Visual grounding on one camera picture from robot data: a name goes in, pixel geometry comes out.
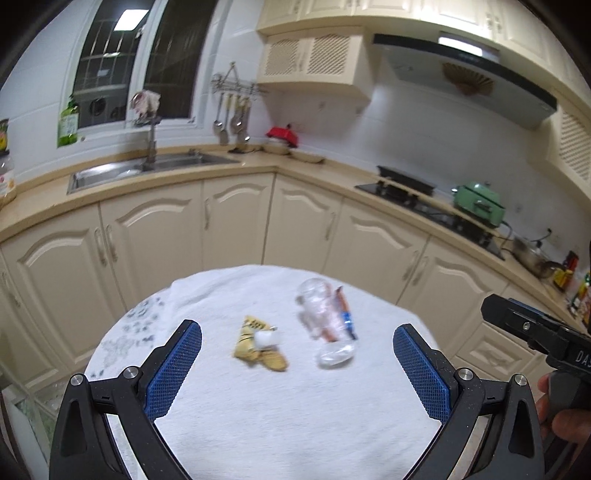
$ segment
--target stainless steel sink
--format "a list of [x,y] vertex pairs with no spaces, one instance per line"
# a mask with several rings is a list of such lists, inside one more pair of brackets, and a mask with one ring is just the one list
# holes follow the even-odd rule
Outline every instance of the stainless steel sink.
[[154,163],[147,163],[145,158],[137,158],[122,162],[107,163],[98,167],[88,168],[72,174],[68,184],[68,194],[78,190],[96,187],[111,181],[136,177],[158,171],[175,170],[177,168],[199,167],[239,163],[229,158],[218,157],[206,153],[181,153],[157,155]]

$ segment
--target range hood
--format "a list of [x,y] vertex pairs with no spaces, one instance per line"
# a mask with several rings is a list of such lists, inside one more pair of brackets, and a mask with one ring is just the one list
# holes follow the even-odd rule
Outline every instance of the range hood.
[[376,34],[399,79],[468,98],[529,130],[556,112],[556,98],[486,58],[427,40]]

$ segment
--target green pot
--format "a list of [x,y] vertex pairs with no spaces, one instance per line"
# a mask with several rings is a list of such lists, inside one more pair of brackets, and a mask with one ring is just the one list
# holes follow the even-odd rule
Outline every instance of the green pot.
[[476,181],[462,185],[457,188],[453,203],[456,208],[496,228],[503,221],[505,207],[500,204],[499,194],[489,186]]

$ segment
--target spoon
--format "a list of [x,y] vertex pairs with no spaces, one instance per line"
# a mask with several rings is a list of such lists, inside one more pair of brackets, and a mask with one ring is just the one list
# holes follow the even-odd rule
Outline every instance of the spoon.
[[250,135],[247,133],[248,129],[248,117],[251,114],[251,102],[250,99],[246,98],[244,100],[244,104],[242,105],[242,118],[241,118],[241,129],[237,134],[236,143],[242,145],[243,148],[246,146],[248,141],[251,139]]
[[234,106],[234,116],[232,120],[230,120],[230,131],[233,134],[237,134],[239,132],[239,126],[241,124],[242,118],[242,103],[240,100],[240,95],[236,95],[236,104]]
[[220,122],[220,112],[222,111],[223,95],[224,93],[222,92],[222,94],[220,95],[220,102],[217,105],[216,119],[213,121],[213,132],[216,135],[219,135],[223,130],[223,123]]
[[220,145],[228,145],[230,143],[230,135],[228,134],[228,119],[230,118],[230,108],[232,107],[232,94],[228,94],[228,105],[226,107],[226,121],[223,124],[222,131],[220,131]]

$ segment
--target lattice cabinet door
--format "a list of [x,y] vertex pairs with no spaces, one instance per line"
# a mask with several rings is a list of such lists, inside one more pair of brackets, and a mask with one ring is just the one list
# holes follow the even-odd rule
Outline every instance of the lattice cabinet door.
[[308,50],[302,68],[307,82],[354,83],[363,47],[360,27],[308,30]]
[[302,80],[300,70],[309,43],[306,34],[306,30],[301,30],[267,39],[259,67],[260,83]]

